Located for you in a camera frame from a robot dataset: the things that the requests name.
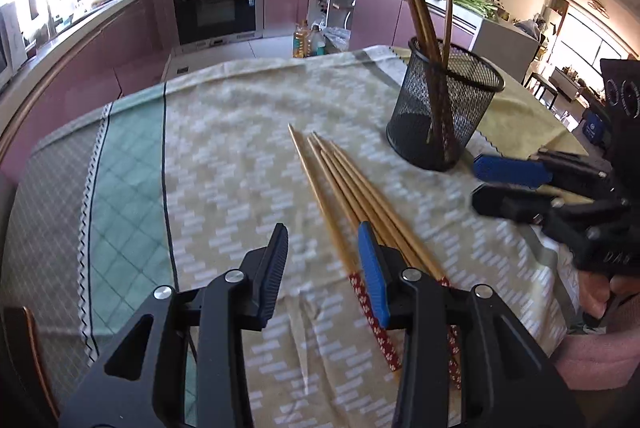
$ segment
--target black mesh pen holder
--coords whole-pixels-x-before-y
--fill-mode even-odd
[[[504,80],[484,59],[456,45],[446,71],[423,55],[416,38],[409,47],[411,59],[386,138],[413,166],[444,172],[460,159]]]

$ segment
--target human hand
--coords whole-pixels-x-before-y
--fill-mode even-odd
[[[602,318],[611,293],[621,297],[640,293],[640,277],[616,275],[610,281],[604,274],[578,271],[580,305],[594,318]]]

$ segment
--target wooden chopstick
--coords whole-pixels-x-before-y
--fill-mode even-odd
[[[409,10],[411,11],[412,20],[414,21],[414,27],[417,34],[418,43],[420,49],[425,56],[431,59],[431,61],[440,62],[440,53],[438,51],[438,42],[435,37],[435,31],[430,33],[430,27],[433,28],[433,22],[431,21],[431,15],[427,8],[426,14],[424,13],[425,2],[422,0],[407,0],[409,3]]]
[[[334,192],[336,199],[338,200],[338,204],[340,205],[342,212],[346,215],[351,228],[357,229],[360,221],[358,220],[358,217],[356,216],[353,208],[349,204],[349,201],[344,196],[342,190],[340,189],[340,186],[338,185],[337,181],[339,177],[336,178],[334,172],[331,171],[331,168],[327,165],[326,161],[320,155],[318,146],[316,146],[316,144],[311,140],[311,137],[307,137],[306,140],[308,141],[309,146],[311,146],[311,151],[313,151],[314,157],[316,158],[316,161],[318,161],[322,173],[324,173],[324,178],[329,181],[329,185],[331,186],[331,189]]]
[[[436,63],[441,63],[442,58],[440,57],[438,37],[436,36],[436,30],[433,26],[433,20],[431,19],[431,13],[429,12],[427,2],[425,0],[415,0],[415,4],[418,9],[418,14],[420,14],[424,24],[427,45],[431,48],[431,59]]]
[[[338,252],[338,257],[340,257],[340,260],[344,265],[344,268],[347,271],[347,273],[357,272],[358,264],[355,261],[354,257],[350,254],[351,251],[348,248],[347,243],[345,242],[342,236],[342,233],[340,232],[340,228],[338,228],[338,223],[331,212],[331,208],[329,207],[329,205],[324,199],[324,195],[320,190],[318,181],[316,180],[314,174],[309,169],[308,163],[306,162],[305,154],[302,152],[300,143],[296,138],[296,131],[290,124],[289,124],[289,134],[291,135],[291,140],[293,141],[293,144],[296,147],[296,151],[298,152],[298,157],[300,158],[302,169],[306,174],[306,178],[309,181],[309,185],[311,185],[311,190],[314,194],[314,197],[316,198],[316,202],[318,203],[318,207],[320,208],[322,217],[324,218],[324,223],[326,224],[329,235],[331,236],[331,240],[334,244],[334,248]]]
[[[359,224],[363,221],[368,220],[373,226],[373,230],[376,233],[376,236],[379,240],[382,241],[383,245],[396,247],[391,231],[384,224],[384,222],[380,220],[380,217],[378,217],[369,200],[367,200],[361,189],[356,184],[354,184],[351,177],[346,172],[344,167],[338,162],[332,151],[324,144],[322,144],[322,141],[320,140],[318,135],[316,135],[316,133],[313,133],[312,135],[320,145],[320,148],[322,150],[322,158],[333,167],[335,172],[337,172],[337,175],[340,177],[338,183],[342,188],[342,192],[348,193],[349,196],[347,198],[354,199],[354,204],[357,205],[361,210],[361,213],[358,215],[358,224],[356,224],[354,231],[357,233]]]
[[[444,21],[444,46],[442,47],[442,67],[449,68],[449,53],[451,50],[451,28],[453,24],[453,0],[447,0],[447,12]]]
[[[374,229],[377,229],[379,232],[391,234],[395,244],[390,243],[388,238],[385,240],[385,244],[399,249],[409,265],[429,272],[431,276],[440,281],[440,283],[449,286],[449,281],[440,269],[439,264],[433,261],[432,257],[424,250],[421,242],[417,238],[414,237],[418,246],[417,252],[420,252],[422,256],[417,255],[416,252],[409,247],[406,239],[403,238],[398,231],[400,227],[405,227],[401,219],[393,212],[385,198],[347,158],[346,154],[335,143],[332,142],[330,143],[331,146],[327,147],[318,134],[313,132],[312,135],[321,148],[321,156],[324,159],[331,159],[331,161],[334,159],[337,160],[335,168],[341,176],[345,177],[346,175],[344,178],[345,185],[351,188],[353,195],[357,195],[357,198],[363,199],[360,201],[360,204],[367,213],[365,219],[369,220]],[[460,347],[457,342],[457,337],[457,330],[449,326],[448,343],[451,357],[449,375],[455,386],[460,388]]]
[[[407,244],[411,247],[411,249],[415,252],[420,261],[424,264],[427,271],[433,276],[436,280],[443,281],[446,280],[446,275],[442,268],[440,267],[439,262],[433,257],[431,253],[427,251],[424,247],[422,241],[416,236],[416,234],[408,227],[404,221],[395,213],[386,200],[386,198],[367,180],[362,172],[354,165],[353,162],[349,159],[346,153],[334,142],[330,142],[331,148],[333,149],[335,156],[338,159],[341,159],[347,166],[351,168],[351,171],[357,178],[360,179],[360,182],[369,190],[369,194],[378,201],[380,207],[384,210],[389,220],[393,222],[393,224],[398,228]]]
[[[315,176],[309,169],[308,163],[306,162],[305,154],[302,152],[302,148],[300,147],[300,143],[298,142],[298,139],[296,137],[296,131],[290,124],[289,124],[289,134],[291,135],[291,140],[293,141],[293,144],[296,147],[298,157],[300,158],[300,163],[302,164],[302,169],[306,174],[306,178],[309,181],[309,185],[311,185],[311,190],[316,198],[316,202],[320,207],[320,212],[322,213],[322,217],[324,218],[324,223],[326,224],[327,229],[329,230],[329,235],[331,236],[332,242],[334,243],[334,247],[338,252],[338,257],[340,257],[340,260],[349,275],[349,280],[351,282],[351,285],[353,286],[353,289],[356,292],[356,295],[358,294],[359,290],[362,287],[363,293],[364,295],[367,296],[367,300],[368,300],[369,297],[366,291],[364,290],[364,287],[362,286],[362,279],[360,277],[360,273],[358,270],[358,264],[353,259],[353,257],[350,256],[350,249],[348,248],[346,242],[344,241],[340,228],[338,227],[337,221],[335,220],[335,217],[331,212],[331,208],[329,207],[329,205],[324,199],[324,195],[322,194],[318,181],[316,180]],[[380,350],[385,356],[385,359],[389,365],[389,369],[393,372],[395,381],[398,382],[400,379],[399,370],[401,367],[401,362],[400,362],[400,359],[398,358],[398,353],[396,352],[396,348],[394,347],[391,339],[386,334],[385,329],[380,328],[379,324],[377,323],[377,320],[371,315],[370,303],[363,302],[362,297],[363,297],[362,294],[358,296],[358,301],[360,302],[362,311],[366,316],[370,315],[370,317],[367,316],[367,319],[369,319],[371,330],[374,336],[376,337],[376,340],[378,341]]]

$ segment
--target ceiling light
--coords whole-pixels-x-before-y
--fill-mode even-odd
[[[597,13],[600,13],[600,15],[605,17],[607,20],[609,19],[607,10],[600,0],[589,0],[588,6],[591,7]]]

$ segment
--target red patterned chopstick handle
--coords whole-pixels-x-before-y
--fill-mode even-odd
[[[386,362],[389,365],[389,369],[392,372],[395,372],[396,370],[401,368],[402,364],[400,363],[400,359],[398,358],[396,347],[394,347],[393,343],[389,339],[388,334],[386,334],[386,330],[380,327],[380,323],[373,315],[373,311],[371,310],[371,302],[369,300],[369,294],[367,293],[367,289],[364,285],[364,282],[362,281],[362,278],[358,273],[351,273],[349,274],[349,281],[351,282],[354,293],[356,293],[356,296],[358,297],[362,312],[366,316],[367,321],[369,322],[369,326],[371,327],[371,330],[373,331],[373,334],[378,341],[378,345],[380,346],[382,355],[385,356]]]
[[[380,326],[380,323],[373,315],[373,311],[371,310],[371,302],[369,300],[369,294],[367,293],[364,281],[358,273],[349,274],[349,281],[351,282],[354,293],[358,297],[362,312],[367,318],[369,326],[371,327],[371,330],[373,331],[373,334],[378,341],[380,350],[382,351],[383,356],[385,356],[386,362],[389,365],[389,369],[391,369],[392,372],[395,372],[402,367],[402,364],[400,363],[396,348],[391,342],[391,339],[389,339],[386,330]],[[446,278],[440,280],[440,284],[444,287],[450,286],[450,283]],[[455,358],[455,355],[460,353],[460,347],[458,346],[457,340],[458,334],[459,332],[457,327],[449,327],[449,332],[447,332],[447,343],[449,344],[449,377],[455,387],[460,390],[462,388],[460,365]]]
[[[438,281],[443,287],[451,287],[451,283],[446,276],[443,276]],[[460,345],[458,344],[458,337],[460,335],[460,329],[455,325],[449,326],[449,332],[447,332],[447,343],[449,344],[449,377],[458,390],[462,389],[462,375],[460,374],[460,365],[456,355],[460,353]]]

